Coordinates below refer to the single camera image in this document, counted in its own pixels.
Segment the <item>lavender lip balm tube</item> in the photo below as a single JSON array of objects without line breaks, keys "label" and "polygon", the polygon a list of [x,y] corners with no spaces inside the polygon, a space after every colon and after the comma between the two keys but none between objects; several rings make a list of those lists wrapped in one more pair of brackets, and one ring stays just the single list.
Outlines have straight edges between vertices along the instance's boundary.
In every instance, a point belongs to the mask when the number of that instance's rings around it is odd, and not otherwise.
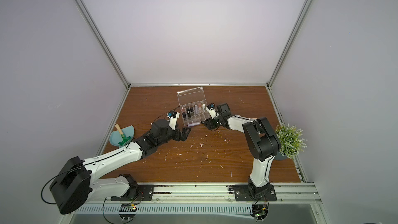
[{"label": "lavender lip balm tube", "polygon": [[188,126],[188,127],[194,127],[194,126],[197,126],[197,125],[200,125],[200,124],[201,124],[200,122],[189,123],[187,126]]},{"label": "lavender lip balm tube", "polygon": [[198,107],[198,105],[195,105],[195,106],[194,106],[194,111],[195,111],[195,114],[196,114],[196,115],[199,114],[199,107]]}]

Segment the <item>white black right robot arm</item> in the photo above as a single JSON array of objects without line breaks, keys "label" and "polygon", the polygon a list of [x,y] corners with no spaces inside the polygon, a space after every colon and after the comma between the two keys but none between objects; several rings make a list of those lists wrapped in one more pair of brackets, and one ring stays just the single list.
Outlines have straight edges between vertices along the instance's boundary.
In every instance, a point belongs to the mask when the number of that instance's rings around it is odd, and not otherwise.
[{"label": "white black right robot arm", "polygon": [[233,115],[227,103],[209,104],[206,108],[210,117],[202,121],[209,130],[225,127],[245,135],[248,148],[254,158],[249,188],[254,194],[271,188],[269,174],[272,163],[282,144],[268,119],[247,118]]}]

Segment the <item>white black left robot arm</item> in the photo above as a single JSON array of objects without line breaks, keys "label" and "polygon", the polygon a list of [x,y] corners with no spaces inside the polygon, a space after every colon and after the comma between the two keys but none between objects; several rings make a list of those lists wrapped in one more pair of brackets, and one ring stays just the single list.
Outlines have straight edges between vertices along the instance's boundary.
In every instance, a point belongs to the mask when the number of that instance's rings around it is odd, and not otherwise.
[{"label": "white black left robot arm", "polygon": [[171,140],[185,141],[191,128],[178,128],[165,119],[155,121],[151,129],[142,136],[132,139],[127,145],[94,158],[69,159],[49,186],[55,204],[62,215],[74,212],[87,201],[113,198],[127,201],[134,198],[137,183],[130,175],[104,179],[103,176],[140,161]]}]

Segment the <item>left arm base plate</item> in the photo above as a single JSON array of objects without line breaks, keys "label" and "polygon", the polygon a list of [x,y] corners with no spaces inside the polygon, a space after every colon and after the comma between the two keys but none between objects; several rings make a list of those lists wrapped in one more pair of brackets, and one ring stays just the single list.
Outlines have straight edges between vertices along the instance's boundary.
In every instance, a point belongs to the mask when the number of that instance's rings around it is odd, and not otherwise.
[{"label": "left arm base plate", "polygon": [[111,201],[151,201],[154,192],[154,185],[144,184],[131,186],[121,197],[111,197]]}]

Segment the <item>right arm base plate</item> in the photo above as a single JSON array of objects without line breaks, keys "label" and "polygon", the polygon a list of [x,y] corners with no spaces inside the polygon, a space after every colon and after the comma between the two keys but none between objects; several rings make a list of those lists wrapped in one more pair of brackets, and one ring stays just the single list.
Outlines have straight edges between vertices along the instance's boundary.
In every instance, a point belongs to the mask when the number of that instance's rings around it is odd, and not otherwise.
[{"label": "right arm base plate", "polygon": [[228,191],[234,194],[235,201],[237,202],[277,201],[273,184],[266,184],[262,187],[255,187],[253,184],[239,184],[229,187]]}]

